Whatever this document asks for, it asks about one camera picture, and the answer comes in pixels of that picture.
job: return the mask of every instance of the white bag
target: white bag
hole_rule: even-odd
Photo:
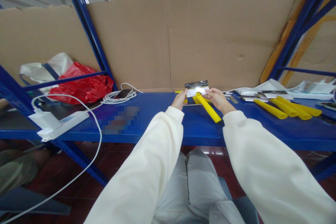
[[[64,52],[61,52],[48,61],[47,68],[42,63],[29,63],[22,65],[20,68],[20,75],[28,76],[31,80],[43,83],[54,81],[56,78],[55,74],[61,76],[64,74],[69,67],[73,64],[73,61]],[[54,77],[47,69],[51,67],[54,71]],[[58,87],[58,85],[53,85],[45,88],[41,88],[40,91],[44,94],[48,94],[49,90],[53,87]]]

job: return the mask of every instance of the white sleeve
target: white sleeve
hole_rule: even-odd
[[[241,111],[223,120],[234,173],[265,224],[336,222],[336,202],[294,151]]]
[[[93,205],[85,224],[151,223],[180,153],[184,113],[154,116],[132,153]]]

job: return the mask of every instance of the smartphone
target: smartphone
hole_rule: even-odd
[[[325,107],[326,109],[336,111],[336,103],[326,102],[326,103],[318,103],[317,105]]]
[[[127,98],[132,93],[132,91],[133,89],[123,89],[113,97],[113,100]]]

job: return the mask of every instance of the yellow foam tube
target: yellow foam tube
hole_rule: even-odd
[[[271,102],[273,102],[276,106],[278,106],[279,109],[281,109],[283,112],[285,112],[290,117],[295,117],[298,114],[296,110],[292,109],[287,104],[282,103],[278,99],[271,99]]]
[[[270,112],[272,115],[278,117],[279,119],[286,119],[288,117],[288,115],[284,112],[282,112],[281,110],[266,104],[263,101],[260,100],[254,100],[255,103],[257,103],[259,106],[263,107],[264,109],[266,109],[268,112]]]
[[[294,103],[291,103],[290,101],[286,100],[285,98],[282,98],[280,96],[276,97],[279,101],[281,101],[282,103],[290,106],[292,109],[297,111],[297,116],[299,118],[301,118],[301,120],[309,120],[312,118],[312,116],[310,114],[308,114],[306,111],[304,111],[302,108],[299,108],[297,106],[295,106]]]
[[[192,99],[194,100],[195,104],[201,104],[200,101],[197,99],[196,96],[193,96]]]
[[[300,109],[303,109],[304,111],[306,111],[308,114],[311,114],[312,116],[319,116],[322,114],[322,110],[318,110],[316,108],[311,108],[311,107],[307,107],[301,104],[296,104],[296,103],[292,103],[295,107],[298,107]]]
[[[200,92],[196,93],[196,97],[215,123],[218,123],[219,121],[222,120],[221,117],[216,113],[216,111],[209,105],[209,103],[205,101]]]

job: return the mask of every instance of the hand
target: hand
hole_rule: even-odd
[[[177,94],[177,96],[175,97],[175,99],[173,101],[173,104],[171,106],[182,111],[183,101],[185,99],[187,91],[188,91],[188,89],[185,89],[183,92]]]
[[[209,90],[205,90],[206,95],[204,94],[203,97],[207,98],[212,102],[212,104],[223,113],[223,115],[236,110],[226,99],[225,95],[223,94],[222,91],[216,89],[216,88],[211,88]]]

